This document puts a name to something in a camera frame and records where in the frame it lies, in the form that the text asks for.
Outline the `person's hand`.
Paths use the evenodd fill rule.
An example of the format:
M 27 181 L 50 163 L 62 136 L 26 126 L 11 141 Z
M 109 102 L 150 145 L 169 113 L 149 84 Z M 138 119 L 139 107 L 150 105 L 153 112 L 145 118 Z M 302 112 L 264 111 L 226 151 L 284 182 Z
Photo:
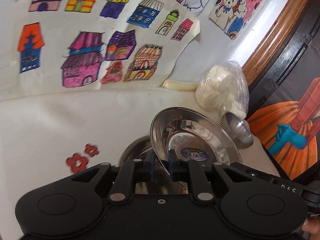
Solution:
M 310 233 L 310 240 L 320 240 L 320 220 L 319 218 L 307 218 L 303 224 L 302 230 Z

